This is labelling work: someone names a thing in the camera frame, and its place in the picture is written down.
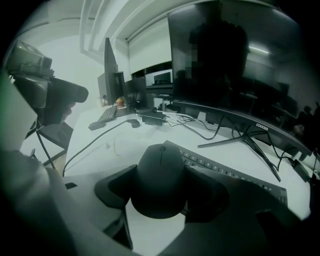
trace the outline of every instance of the curved monitor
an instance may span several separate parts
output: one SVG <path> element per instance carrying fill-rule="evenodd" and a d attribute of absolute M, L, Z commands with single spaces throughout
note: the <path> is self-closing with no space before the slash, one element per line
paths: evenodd
<path fill-rule="evenodd" d="M 293 19 L 266 4 L 208 1 L 168 23 L 176 100 L 254 120 L 308 155 L 320 145 L 320 80 Z"/>

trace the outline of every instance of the desk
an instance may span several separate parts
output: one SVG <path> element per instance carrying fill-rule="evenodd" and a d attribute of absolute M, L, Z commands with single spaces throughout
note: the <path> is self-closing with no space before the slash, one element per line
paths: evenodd
<path fill-rule="evenodd" d="M 106 108 L 108 107 L 92 109 L 80 115 L 70 140 L 67 161 L 98 135 L 124 120 L 138 119 L 141 126 L 133 129 L 131 124 L 124 123 L 102 136 L 68 165 L 65 172 L 66 179 L 68 176 L 92 174 L 107 170 L 111 175 L 124 167 L 138 164 L 148 146 L 164 143 L 168 140 L 242 173 L 286 188 L 288 208 L 300 219 L 309 215 L 310 186 L 303 182 L 286 160 L 281 162 L 279 172 L 281 182 L 278 182 L 265 162 L 244 143 L 235 142 L 217 147 L 197 148 L 197 145 L 204 144 L 207 141 L 182 125 L 175 127 L 171 127 L 167 123 L 164 123 L 163 126 L 147 125 L 142 123 L 135 114 L 130 114 L 117 117 L 115 120 L 108 122 L 104 128 L 94 131 L 89 130 L 88 125 L 95 122 Z M 168 113 L 168 115 L 172 118 L 175 116 L 172 113 Z M 212 136 L 212 131 L 205 129 L 200 122 L 190 122 L 187 125 L 207 138 Z M 230 137 L 231 130 L 223 127 L 214 141 L 222 141 Z M 278 164 L 278 158 L 271 146 L 257 140 L 255 142 L 270 161 Z M 80 195 L 76 200 L 79 204 L 83 204 L 81 201 L 90 201 L 91 199 Z M 126 211 L 134 251 L 142 255 L 158 254 L 183 230 L 185 219 L 182 214 L 165 220 L 150 219 L 139 214 L 132 206 L 131 201 L 127 204 Z M 119 215 L 119 212 L 112 209 L 114 215 Z M 158 240 L 156 243 L 152 243 L 155 237 Z"/>

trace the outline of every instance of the white wall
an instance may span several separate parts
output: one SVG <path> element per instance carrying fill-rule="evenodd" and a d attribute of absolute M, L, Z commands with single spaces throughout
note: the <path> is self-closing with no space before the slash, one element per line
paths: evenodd
<path fill-rule="evenodd" d="M 80 53 L 79 41 L 79 35 L 72 35 L 37 46 L 39 51 L 52 58 L 51 68 L 55 77 L 83 86 L 89 91 L 87 100 L 84 103 L 77 103 L 65 121 L 72 128 L 75 127 L 82 112 L 96 106 L 96 98 L 100 96 L 97 77 L 104 73 L 103 65 Z M 42 140 L 51 157 L 63 150 L 45 138 Z M 36 134 L 24 141 L 21 152 L 29 155 L 33 148 L 41 162 L 48 160 Z"/>
<path fill-rule="evenodd" d="M 111 42 L 111 46 L 115 61 L 118 65 L 118 71 L 123 72 L 125 82 L 130 81 L 132 77 L 130 72 L 128 42 L 125 39 L 116 39 L 114 42 Z"/>
<path fill-rule="evenodd" d="M 171 61 L 168 19 L 151 25 L 129 42 L 131 74 L 147 67 Z"/>

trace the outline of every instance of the power adapter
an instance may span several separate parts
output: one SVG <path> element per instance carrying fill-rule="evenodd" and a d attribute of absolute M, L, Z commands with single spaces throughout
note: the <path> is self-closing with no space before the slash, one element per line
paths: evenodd
<path fill-rule="evenodd" d="M 166 117 L 162 112 L 147 112 L 141 114 L 142 122 L 146 125 L 162 126 L 163 120 Z"/>

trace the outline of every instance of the ergonomic mouse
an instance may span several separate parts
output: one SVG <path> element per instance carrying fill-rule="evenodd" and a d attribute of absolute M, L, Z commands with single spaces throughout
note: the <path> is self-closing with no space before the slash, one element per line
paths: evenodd
<path fill-rule="evenodd" d="M 89 124 L 88 128 L 91 131 L 94 131 L 94 130 L 100 129 L 102 127 L 105 127 L 105 126 L 106 126 L 105 122 L 92 122 L 92 123 Z"/>
<path fill-rule="evenodd" d="M 173 145 L 147 148 L 134 176 L 131 201 L 144 216 L 171 218 L 186 204 L 185 166 L 180 150 Z"/>

